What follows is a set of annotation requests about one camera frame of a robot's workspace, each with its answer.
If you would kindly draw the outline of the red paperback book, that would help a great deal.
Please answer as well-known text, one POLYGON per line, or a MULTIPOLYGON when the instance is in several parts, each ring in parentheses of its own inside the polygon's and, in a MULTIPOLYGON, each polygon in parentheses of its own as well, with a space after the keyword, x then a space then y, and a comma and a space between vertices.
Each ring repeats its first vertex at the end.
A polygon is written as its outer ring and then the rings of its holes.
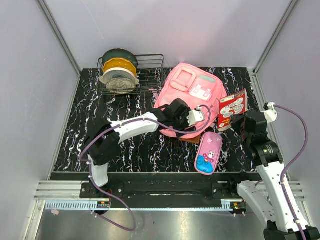
POLYGON ((223 132, 231 127, 231 116, 240 115, 248 110, 248 94, 243 89, 238 93, 220 99, 217 130, 223 132))

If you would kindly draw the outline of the pink student backpack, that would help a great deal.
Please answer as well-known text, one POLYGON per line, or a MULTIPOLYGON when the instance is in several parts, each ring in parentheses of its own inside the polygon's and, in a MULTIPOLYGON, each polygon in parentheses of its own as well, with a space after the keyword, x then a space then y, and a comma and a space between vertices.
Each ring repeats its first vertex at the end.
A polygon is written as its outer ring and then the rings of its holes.
POLYGON ((193 65, 180 63, 169 73, 154 107, 169 105, 177 98, 192 110, 206 105, 210 108, 211 125, 219 115, 220 99, 226 96, 225 87, 217 76, 193 65))

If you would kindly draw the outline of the pink cartoon pencil case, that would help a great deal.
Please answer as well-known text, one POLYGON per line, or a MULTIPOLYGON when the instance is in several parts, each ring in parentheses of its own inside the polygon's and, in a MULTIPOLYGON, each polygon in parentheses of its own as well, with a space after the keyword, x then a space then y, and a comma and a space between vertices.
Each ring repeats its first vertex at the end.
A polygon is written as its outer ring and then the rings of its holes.
POLYGON ((223 146, 223 138, 215 132, 203 134, 194 162, 196 171, 210 176, 215 172, 223 146))

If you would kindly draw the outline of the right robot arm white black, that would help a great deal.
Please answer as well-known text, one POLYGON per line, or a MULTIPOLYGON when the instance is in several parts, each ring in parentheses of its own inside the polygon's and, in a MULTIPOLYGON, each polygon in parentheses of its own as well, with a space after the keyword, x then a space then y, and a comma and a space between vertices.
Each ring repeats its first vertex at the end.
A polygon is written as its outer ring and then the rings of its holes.
POLYGON ((268 138, 267 126, 277 119, 274 108, 248 110, 231 117, 231 127, 241 136, 247 157, 261 177, 270 198, 258 191, 256 184, 241 176, 227 185, 228 195, 243 198, 264 224, 266 240, 318 240, 320 231, 304 218, 289 182, 287 165, 278 145, 268 138))

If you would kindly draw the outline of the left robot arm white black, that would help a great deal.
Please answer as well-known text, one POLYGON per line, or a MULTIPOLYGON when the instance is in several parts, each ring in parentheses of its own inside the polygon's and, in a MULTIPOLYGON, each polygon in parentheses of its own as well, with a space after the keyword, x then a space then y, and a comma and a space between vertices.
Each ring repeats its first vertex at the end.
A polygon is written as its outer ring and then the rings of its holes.
POLYGON ((116 148, 125 140, 172 127, 177 131, 193 131, 196 123, 194 111, 180 98, 171 104, 153 108, 149 112, 123 121, 105 122, 85 140, 85 152, 91 167, 90 179, 94 183, 90 192, 97 198, 108 193, 108 161, 116 154, 116 148))

